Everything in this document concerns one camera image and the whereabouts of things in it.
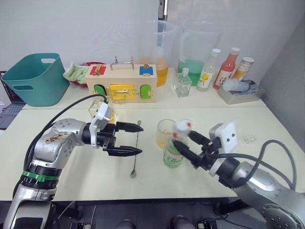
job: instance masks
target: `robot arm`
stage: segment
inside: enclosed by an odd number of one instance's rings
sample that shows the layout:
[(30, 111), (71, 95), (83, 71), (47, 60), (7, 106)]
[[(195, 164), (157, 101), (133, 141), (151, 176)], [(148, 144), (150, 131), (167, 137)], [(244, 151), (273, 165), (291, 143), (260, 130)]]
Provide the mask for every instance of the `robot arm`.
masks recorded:
[(222, 155), (230, 153), (237, 144), (233, 125), (230, 123), (215, 126), (210, 131), (212, 140), (191, 131), (189, 137), (197, 144), (203, 145), (203, 152), (200, 155), (190, 151), (189, 147), (182, 142), (174, 141), (174, 145), (195, 168), (202, 167), (209, 170), (211, 176), (217, 174), (220, 183), (231, 188), (244, 203), (255, 208), (265, 218), (268, 228), (304, 229), (304, 195), (282, 186), (272, 175), (262, 169), (257, 169), (248, 181), (243, 182), (254, 167), (253, 165), (247, 162), (240, 163), (232, 157), (221, 158), (221, 160), (213, 157), (219, 152)]
[(142, 150), (132, 146), (115, 147), (115, 132), (139, 132), (131, 123), (109, 124), (112, 110), (102, 103), (92, 123), (66, 118), (55, 122), (37, 142), (29, 169), (23, 171), (4, 229), (49, 228), (53, 224), (54, 199), (59, 177), (74, 147), (85, 144), (102, 147), (110, 156), (133, 156)]

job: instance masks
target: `wooden box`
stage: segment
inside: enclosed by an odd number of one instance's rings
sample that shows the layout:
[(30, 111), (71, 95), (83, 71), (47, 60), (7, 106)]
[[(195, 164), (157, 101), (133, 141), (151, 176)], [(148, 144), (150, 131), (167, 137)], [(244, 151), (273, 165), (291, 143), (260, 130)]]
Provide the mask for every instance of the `wooden box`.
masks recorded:
[(114, 102), (156, 102), (157, 72), (154, 64), (93, 64), (85, 79), (91, 94), (109, 95)]

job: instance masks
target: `green liquid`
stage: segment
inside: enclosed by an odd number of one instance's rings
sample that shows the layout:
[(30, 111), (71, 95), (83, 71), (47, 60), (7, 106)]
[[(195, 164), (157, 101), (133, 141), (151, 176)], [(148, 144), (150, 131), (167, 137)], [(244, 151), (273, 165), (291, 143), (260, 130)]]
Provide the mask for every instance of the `green liquid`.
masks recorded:
[(183, 68), (189, 69), (189, 78), (192, 81), (192, 86), (196, 86), (202, 71), (204, 63), (198, 60), (186, 60), (185, 62), (179, 61), (178, 73), (182, 72)]

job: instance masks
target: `plastic pitcher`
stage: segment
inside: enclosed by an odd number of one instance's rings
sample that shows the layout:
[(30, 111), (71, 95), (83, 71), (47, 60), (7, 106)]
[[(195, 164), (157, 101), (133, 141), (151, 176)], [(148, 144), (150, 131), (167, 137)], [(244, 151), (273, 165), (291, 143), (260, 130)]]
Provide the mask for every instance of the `plastic pitcher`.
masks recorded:
[(189, 69), (192, 86), (196, 86), (204, 63), (219, 42), (219, 25), (209, 21), (190, 21), (183, 27), (180, 37), (178, 73)]
[(148, 26), (155, 27), (155, 32), (146, 39), (143, 47), (140, 46), (140, 64), (150, 63), (156, 65), (157, 86), (165, 84), (168, 72), (168, 62), (172, 55), (173, 41), (178, 32), (178, 26), (168, 21), (154, 21)]

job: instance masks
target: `white table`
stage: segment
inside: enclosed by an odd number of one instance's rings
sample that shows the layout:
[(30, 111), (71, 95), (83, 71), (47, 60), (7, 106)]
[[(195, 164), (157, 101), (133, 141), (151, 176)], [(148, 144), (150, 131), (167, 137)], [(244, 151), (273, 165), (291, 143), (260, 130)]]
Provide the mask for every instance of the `white table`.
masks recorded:
[[(199, 108), (199, 107), (262, 107), (266, 106), (262, 100), (228, 105), (218, 95), (217, 91), (210, 87), (207, 92), (199, 92), (195, 87), (191, 87), (190, 94), (186, 98), (178, 98), (173, 90), (173, 78), (175, 69), (170, 68), (168, 80), (165, 85), (157, 88), (156, 103), (125, 103), (114, 104), (115, 109), (122, 108)], [(70, 83), (65, 95), (53, 106), (29, 106), (25, 105), (23, 109), (63, 109), (75, 101), (90, 95), (88, 88), (80, 87)], [(73, 108), (88, 109), (93, 99), (88, 99), (75, 105)]]
[[(59, 111), (22, 110), (1, 136), (0, 183), (3, 185), (0, 200), (11, 200), (31, 140)], [(257, 138), (252, 144), (243, 145), (239, 141), (235, 153), (258, 156), (266, 140), (282, 141), (295, 158), (298, 172), (296, 190), (305, 192), (305, 180), (302, 177), (305, 172), (305, 154), (267, 107), (117, 109), (116, 113), (118, 121), (142, 121), (144, 132), (139, 134), (138, 147), (143, 153), (137, 157), (137, 178), (130, 178), (134, 157), (110, 157), (100, 149), (77, 146), (60, 176), (54, 200), (234, 197), (235, 193), (221, 185), (217, 177), (210, 177), (203, 169), (193, 169), (186, 160), (176, 169), (163, 164), (163, 153), (156, 144), (155, 132), (158, 121), (164, 118), (174, 121), (191, 119), (194, 129), (206, 136), (215, 124), (235, 120), (239, 137), (251, 134)], [(62, 116), (66, 117), (85, 122), (91, 120), (87, 109), (71, 109)], [(117, 137), (116, 145), (135, 145), (134, 133), (121, 132)], [(289, 160), (281, 147), (270, 145), (264, 160), (291, 178)]]

